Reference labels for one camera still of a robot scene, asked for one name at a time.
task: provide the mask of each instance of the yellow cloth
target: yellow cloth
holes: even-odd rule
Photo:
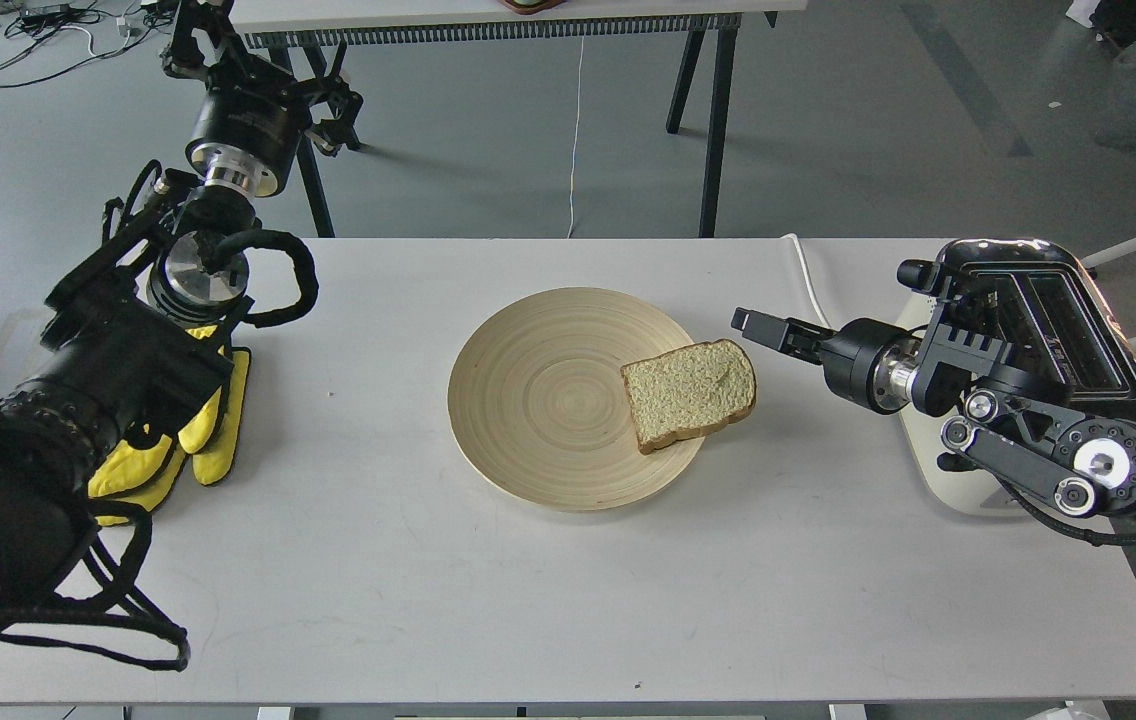
[[[153,512],[172,493],[172,486],[176,484],[176,478],[181,475],[181,468],[185,466],[185,457],[187,455],[185,455],[184,450],[172,446],[169,460],[165,462],[162,470],[156,477],[143,484],[143,486],[132,492],[125,492],[123,495],[110,497],[110,500],[132,502],[133,505],[143,506],[147,512]],[[99,514],[97,517],[97,524],[103,528],[110,527],[110,525],[122,525],[126,521],[128,521],[128,518],[117,518],[115,514]]]
[[[208,325],[203,328],[189,329],[187,333],[192,334],[197,340],[206,340],[208,336],[216,330],[215,325]],[[220,348],[223,355],[226,354],[226,348]],[[199,413],[194,416],[194,419],[190,420],[187,427],[181,428],[176,437],[181,443],[181,450],[187,451],[190,454],[195,454],[197,452],[203,450],[203,445],[207,445],[208,441],[212,438],[212,435],[217,432],[217,422],[222,419],[222,415],[225,413],[226,409],[222,405],[222,388],[217,388],[217,392],[212,393],[212,396],[203,403],[203,409],[199,410]]]
[[[164,469],[170,454],[172,438],[167,436],[149,450],[133,450],[128,442],[120,442],[87,480],[87,495],[108,497],[142,487]]]
[[[235,462],[235,447],[239,447],[239,421],[243,419],[244,391],[248,390],[248,367],[252,363],[252,352],[248,348],[234,348],[229,359],[234,360],[234,372],[229,374],[229,386],[220,393],[228,397],[225,415],[222,416],[220,432],[217,437],[203,445],[203,450],[194,455],[194,479],[203,486],[222,482],[229,474],[229,467]]]
[[[207,327],[189,333],[204,340],[214,330]],[[228,349],[220,351],[225,355]],[[176,441],[165,436],[154,447],[143,451],[120,442],[89,480],[87,496],[132,502],[153,511],[169,496],[187,457],[193,459],[192,469],[199,484],[211,486],[222,482],[234,464],[252,352],[248,348],[229,348],[229,359],[234,369],[228,380],[208,399],[187,427],[181,428]],[[128,521],[115,516],[100,516],[97,520],[103,527]]]

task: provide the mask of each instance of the slice of bread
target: slice of bread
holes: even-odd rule
[[[709,436],[755,409],[755,368],[730,340],[699,342],[623,366],[630,419],[646,455]]]

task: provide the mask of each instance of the floor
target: floor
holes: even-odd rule
[[[100,6],[123,12],[128,3]],[[1136,154],[1092,142],[1109,56],[1092,32],[1063,17],[1067,6],[812,0],[775,30],[761,15],[746,17],[719,236],[1035,236],[1080,256],[1131,236]],[[93,27],[97,51],[119,44],[111,26]],[[160,73],[161,40],[56,81],[0,91],[0,302],[37,302],[92,249],[101,202],[126,192],[151,156],[183,167],[202,87]],[[367,99],[358,128],[368,146],[321,159],[339,235],[561,237],[574,168],[576,236],[692,236],[713,44],[684,129],[669,136],[661,127],[682,42],[353,47],[346,68]],[[0,37],[0,59],[15,47]],[[87,39],[68,32],[0,78],[35,78],[86,52]],[[267,227],[314,232],[299,177],[257,210]],[[1136,259],[1103,268],[1099,282],[1136,332]],[[0,393],[10,387],[0,375]],[[1136,552],[1130,560],[1136,575]],[[1136,720],[1136,702],[1110,708],[1116,720]],[[69,710],[0,708],[0,719],[56,719]],[[1041,710],[1044,703],[869,706],[868,717],[1011,720]],[[323,708],[312,715],[389,719],[395,711],[404,712]],[[553,712],[531,708],[531,715]],[[821,706],[761,712],[825,717]],[[120,713],[76,708],[70,719]],[[253,710],[134,714],[192,715],[247,719]]]

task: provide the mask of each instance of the robotic arm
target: robotic arm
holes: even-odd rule
[[[989,471],[1049,524],[1025,496],[1068,518],[1136,521],[1136,359],[1079,261],[1043,241],[961,240],[933,263],[907,260],[897,281],[937,301],[922,337],[869,318],[834,332],[741,307],[732,327],[822,366],[832,392],[875,413],[958,409],[939,468]]]
[[[292,234],[262,229],[252,200],[284,190],[303,135],[329,154],[353,142],[362,103],[339,76],[344,47],[329,76],[296,81],[244,49],[229,25],[232,5],[181,1],[164,55],[170,76],[207,86],[187,145],[197,174],[152,161],[128,201],[107,202],[102,245],[47,298],[56,316],[41,345],[52,351],[51,360],[0,400],[0,639],[74,647],[156,670],[187,663],[185,630],[134,587],[151,531],[148,516],[128,503],[87,500],[87,480],[120,441],[144,450],[187,424],[229,377],[219,348],[236,325],[292,323],[315,305],[309,251]],[[197,31],[216,53],[207,67]],[[312,123],[318,102],[329,104],[332,119]],[[289,254],[299,290],[293,305],[249,312],[248,249]],[[148,278],[139,281],[143,273]],[[148,302],[137,296],[139,283]],[[198,341],[185,332],[198,325],[217,329]],[[119,562],[97,537],[98,514],[134,520]],[[56,588],[80,561],[102,591],[60,596]],[[108,614],[112,606],[124,614]],[[139,630],[178,651],[174,660],[137,660],[7,633],[15,623]]]

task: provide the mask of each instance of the wooden plate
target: wooden plate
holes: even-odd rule
[[[551,290],[492,315],[448,384],[457,445],[496,487],[558,510],[605,510],[677,477],[702,438],[641,455],[623,365],[691,345],[655,307],[620,292]]]

